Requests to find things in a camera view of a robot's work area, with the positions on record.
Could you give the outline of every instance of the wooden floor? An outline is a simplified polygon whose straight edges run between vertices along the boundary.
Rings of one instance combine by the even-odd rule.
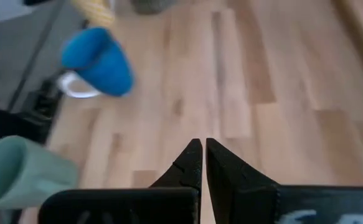
[[[330,0],[119,18],[132,94],[64,98],[49,147],[76,162],[82,188],[147,187],[206,137],[282,184],[363,185],[363,63],[342,25]],[[206,183],[202,223],[214,223]]]

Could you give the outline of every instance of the gray object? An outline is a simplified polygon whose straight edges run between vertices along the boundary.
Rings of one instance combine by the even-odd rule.
[[[0,22],[30,14],[35,7],[24,6],[21,0],[0,0]]]
[[[23,83],[11,110],[20,112],[28,93],[38,90],[43,80],[58,72],[62,44],[80,30],[83,21],[70,1],[52,0],[26,16],[0,22],[1,110],[9,108]]]
[[[134,10],[140,14],[157,14],[172,6],[176,0],[131,0]]]

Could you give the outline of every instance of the light green mug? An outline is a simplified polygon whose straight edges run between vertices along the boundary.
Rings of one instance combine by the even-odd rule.
[[[19,136],[0,139],[0,210],[35,207],[77,186],[75,164]]]

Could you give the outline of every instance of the yellow object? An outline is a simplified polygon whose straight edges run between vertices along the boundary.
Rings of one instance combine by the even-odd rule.
[[[72,0],[94,26],[110,27],[115,13],[110,9],[114,0]]]

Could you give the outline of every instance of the blue mug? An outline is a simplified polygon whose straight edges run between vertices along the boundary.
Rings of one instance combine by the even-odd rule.
[[[71,97],[123,96],[133,86],[133,74],[120,44],[101,27],[83,30],[72,38],[62,52],[62,65],[70,71],[59,78],[59,88]],[[92,86],[91,91],[69,88],[80,78]]]

